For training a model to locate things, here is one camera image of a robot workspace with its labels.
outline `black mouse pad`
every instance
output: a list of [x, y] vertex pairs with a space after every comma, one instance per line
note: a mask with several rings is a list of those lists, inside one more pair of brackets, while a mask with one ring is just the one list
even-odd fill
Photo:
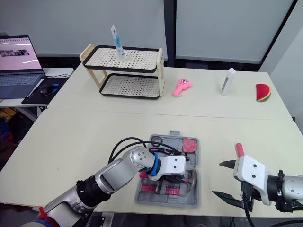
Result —
[[[58, 91], [62, 88], [63, 84], [67, 81], [67, 78], [46, 78], [42, 81], [41, 84], [21, 103], [22, 104], [49, 104], [50, 101], [55, 97]], [[51, 93], [48, 96], [41, 96], [39, 94], [40, 87], [48, 84], [59, 84], [58, 90], [54, 93]]]

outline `white wall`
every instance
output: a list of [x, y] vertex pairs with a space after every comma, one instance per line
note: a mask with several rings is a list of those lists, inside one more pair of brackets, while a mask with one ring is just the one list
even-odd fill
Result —
[[163, 0], [0, 0], [0, 29], [29, 35], [40, 56], [78, 56], [89, 43], [162, 48], [167, 58]]
[[176, 58], [260, 63], [293, 0], [177, 0]]
[[259, 71], [269, 73], [303, 133], [303, 0], [298, 0]]
[[303, 27], [270, 77], [303, 133]]

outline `gray tool case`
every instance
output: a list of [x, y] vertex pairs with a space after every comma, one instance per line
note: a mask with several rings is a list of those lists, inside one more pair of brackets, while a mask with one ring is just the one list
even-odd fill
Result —
[[[195, 169], [198, 165], [199, 154], [200, 154], [200, 143], [197, 138], [192, 137], [181, 137], [179, 131], [170, 131], [170, 135], [151, 135], [150, 140], [153, 137], [160, 137], [162, 143], [172, 146], [178, 151], [182, 151], [183, 139], [192, 139], [197, 142], [197, 149], [193, 154], [187, 154], [189, 160], [186, 161], [186, 172], [184, 177], [188, 178], [190, 176], [190, 171]], [[155, 147], [152, 144], [148, 146], [152, 148], [165, 148], [163, 146]], [[159, 153], [158, 156], [166, 156], [165, 154]], [[142, 186], [151, 186], [155, 188], [157, 181], [152, 181], [149, 178], [140, 178], [139, 184], [137, 187], [137, 192], [135, 196], [135, 201], [140, 204], [149, 204], [149, 205], [161, 205], [169, 207], [183, 207], [183, 208], [196, 208], [199, 205], [200, 197], [200, 176], [197, 172], [197, 181], [195, 187], [187, 193], [190, 185], [188, 183], [170, 183], [166, 180], [163, 180], [162, 188], [160, 194], [156, 192], [142, 192]], [[167, 188], [169, 189], [179, 189], [180, 195], [175, 194], [166, 194]]]

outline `white table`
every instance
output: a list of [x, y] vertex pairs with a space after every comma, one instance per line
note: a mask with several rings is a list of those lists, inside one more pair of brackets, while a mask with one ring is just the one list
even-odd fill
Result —
[[[180, 130], [182, 136], [197, 137], [201, 155], [201, 204], [196, 209], [137, 204], [134, 201], [138, 175], [124, 188], [102, 202], [96, 211], [245, 216], [244, 210], [228, 205], [212, 190], [239, 199], [240, 182], [232, 170], [219, 166], [236, 158], [234, 144], [265, 164], [273, 175], [299, 175], [303, 159], [303, 137], [292, 121], [167, 116], [157, 114], [108, 113], [99, 111], [43, 111], [0, 172], [0, 202], [44, 206], [107, 164], [113, 146], [122, 138], [143, 140], [152, 134]], [[282, 213], [255, 201], [254, 217], [302, 217], [302, 212]]]
[[[102, 71], [96, 70], [102, 77]], [[227, 96], [220, 94], [227, 71], [164, 68], [164, 94], [157, 100], [103, 96], [82, 64], [50, 102], [50, 109], [92, 110], [138, 114], [165, 114], [243, 119], [292, 120], [280, 95], [266, 72], [238, 71]], [[182, 97], [172, 95], [177, 80], [186, 78], [193, 87]], [[257, 83], [271, 87], [271, 97], [256, 101]]]
[[[62, 74], [71, 75], [74, 71], [73, 68], [43, 68], [44, 73], [46, 76], [57, 76]], [[34, 89], [39, 86], [39, 84], [43, 81], [40, 80], [40, 82], [34, 87]], [[46, 104], [22, 104], [21, 102], [24, 100], [24, 98], [14, 98], [14, 99], [1, 99], [0, 100], [0, 107], [15, 107], [17, 108], [21, 113], [23, 113], [25, 116], [27, 116], [32, 121], [35, 121], [37, 119], [37, 116], [33, 114], [31, 111], [27, 110], [26, 107], [37, 107], [37, 106], [46, 106]]]

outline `watermelon slice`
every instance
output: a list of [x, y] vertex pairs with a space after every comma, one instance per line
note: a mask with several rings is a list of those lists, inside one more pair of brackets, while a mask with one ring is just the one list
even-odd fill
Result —
[[257, 102], [265, 102], [269, 99], [271, 90], [267, 84], [256, 84]]

